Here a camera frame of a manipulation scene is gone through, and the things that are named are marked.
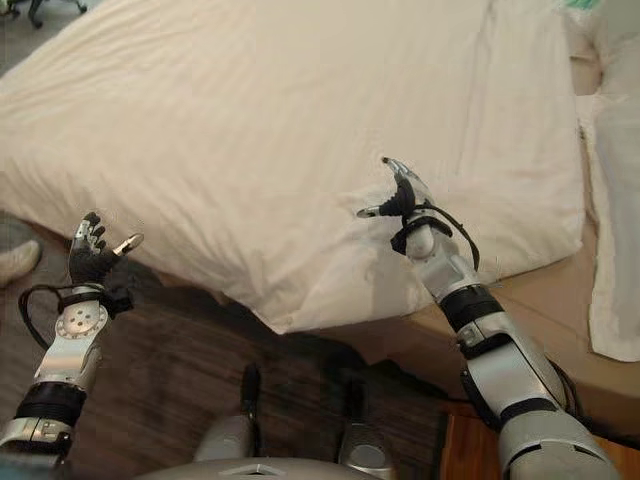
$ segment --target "bed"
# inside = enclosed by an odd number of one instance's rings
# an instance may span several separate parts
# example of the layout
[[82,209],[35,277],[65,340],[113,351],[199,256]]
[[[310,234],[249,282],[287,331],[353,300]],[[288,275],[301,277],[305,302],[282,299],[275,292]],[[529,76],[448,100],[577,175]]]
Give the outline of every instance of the bed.
[[136,260],[276,332],[456,394],[448,326],[389,247],[398,222],[353,215],[389,196],[377,161],[397,157],[465,223],[484,281],[536,270],[495,292],[589,413],[637,433],[640,369],[589,352],[562,25],[552,1],[107,0],[0,79],[2,207],[63,235],[96,209],[108,240],[144,231]]

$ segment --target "white shoe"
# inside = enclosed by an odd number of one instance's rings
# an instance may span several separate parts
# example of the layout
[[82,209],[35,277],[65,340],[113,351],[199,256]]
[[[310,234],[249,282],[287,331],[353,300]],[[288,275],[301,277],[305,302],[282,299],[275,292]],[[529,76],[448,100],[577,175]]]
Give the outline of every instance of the white shoe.
[[40,260],[41,253],[40,244],[35,240],[29,240],[13,250],[0,253],[0,288],[33,270]]

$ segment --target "black cable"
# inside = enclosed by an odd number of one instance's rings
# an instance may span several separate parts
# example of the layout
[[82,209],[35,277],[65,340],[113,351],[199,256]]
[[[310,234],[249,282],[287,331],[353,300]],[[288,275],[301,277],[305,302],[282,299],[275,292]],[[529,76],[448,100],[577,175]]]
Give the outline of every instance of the black cable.
[[20,316],[22,317],[22,321],[24,322],[24,325],[27,327],[27,330],[29,330],[29,333],[31,334],[33,339],[36,341],[38,345],[40,345],[40,347],[42,347],[43,350],[46,351],[50,347],[50,345],[42,337],[38,329],[33,325],[33,322],[31,321],[31,316],[29,315],[29,297],[31,297],[32,293],[38,292],[38,291],[48,291],[50,293],[53,293],[58,298],[58,313],[62,313],[60,309],[60,304],[62,302],[62,295],[60,295],[60,290],[69,290],[72,288],[82,287],[82,286],[89,286],[89,285],[84,283],[74,283],[71,285],[59,285],[59,286],[34,285],[33,287],[22,292],[20,294],[20,297],[18,297],[18,309],[20,310]]
[[478,267],[480,266],[480,250],[478,250],[478,246],[475,244],[475,242],[471,238],[471,235],[469,235],[469,233],[464,229],[464,226],[461,223],[459,223],[455,218],[453,218],[452,215],[447,213],[445,210],[439,207],[436,207],[435,205],[432,205],[430,203],[425,203],[423,205],[418,205],[416,207],[416,210],[420,210],[420,209],[429,209],[439,213],[444,218],[446,218],[449,221],[449,223],[453,225],[456,230],[458,230],[458,232],[460,232],[460,235],[462,235],[465,238],[465,240],[469,242],[469,247],[471,248],[471,255],[473,257],[473,269],[477,272]]
[[551,364],[553,369],[556,371],[556,373],[560,377],[560,380],[562,381],[562,384],[563,384],[563,388],[566,387],[571,392],[571,397],[573,401],[573,416],[576,417],[576,419],[579,422],[582,422],[584,419],[584,409],[582,408],[580,397],[578,397],[578,390],[576,388],[576,384],[573,382],[573,380],[571,380],[569,375],[567,375],[567,372],[565,372],[560,367],[560,365],[558,365],[553,360],[549,360],[549,363]]

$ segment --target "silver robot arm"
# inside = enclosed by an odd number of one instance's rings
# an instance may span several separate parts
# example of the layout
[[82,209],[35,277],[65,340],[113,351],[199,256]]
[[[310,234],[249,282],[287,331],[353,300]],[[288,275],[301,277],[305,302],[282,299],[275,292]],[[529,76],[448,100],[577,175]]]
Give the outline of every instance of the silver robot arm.
[[[426,185],[397,160],[383,159],[394,173],[396,195],[361,218],[397,215],[403,229],[394,250],[413,263],[444,312],[466,359],[461,380],[479,416],[500,431],[500,463],[511,479],[619,478],[589,431],[565,412],[562,379],[530,338],[517,327],[459,255],[455,220],[436,207]],[[454,223],[466,236],[462,226]],[[473,242],[474,263],[478,262]]]
[[[27,321],[28,296],[21,297],[27,327],[46,353],[15,417],[0,433],[0,468],[13,465],[20,471],[41,472],[50,478],[51,471],[64,464],[101,360],[101,333],[115,314],[131,308],[128,295],[118,297],[107,292],[102,283],[120,258],[144,237],[133,235],[114,250],[103,251],[105,242],[99,238],[105,229],[98,226],[99,222],[95,213],[87,215],[74,236],[69,273],[77,286],[59,303],[61,313],[51,346]],[[43,289],[58,290],[48,286]]]

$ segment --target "white sheet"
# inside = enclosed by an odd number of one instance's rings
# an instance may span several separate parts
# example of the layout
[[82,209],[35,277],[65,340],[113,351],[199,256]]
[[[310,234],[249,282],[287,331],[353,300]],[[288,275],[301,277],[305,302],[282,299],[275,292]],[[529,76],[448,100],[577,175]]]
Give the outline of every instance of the white sheet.
[[578,97],[586,134],[593,200],[598,215],[598,256],[589,310],[595,352],[640,361],[640,95],[613,102]]
[[546,265],[583,219],[553,3],[109,0],[0,81],[2,205],[66,235],[98,209],[277,332],[430,301],[399,221],[353,216],[392,192],[383,154],[465,224],[486,281]]

